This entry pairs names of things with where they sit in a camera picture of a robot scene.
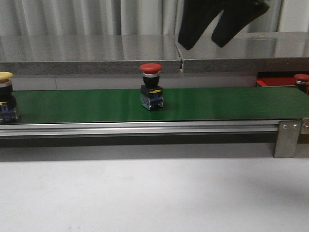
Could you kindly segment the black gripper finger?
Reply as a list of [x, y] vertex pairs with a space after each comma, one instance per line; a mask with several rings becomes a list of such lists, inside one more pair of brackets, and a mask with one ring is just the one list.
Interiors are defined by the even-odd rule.
[[190, 50], [223, 10], [225, 0], [185, 0], [178, 43]]
[[265, 14], [269, 5], [263, 0], [229, 0], [223, 8], [211, 39], [219, 47], [224, 47], [245, 26]]

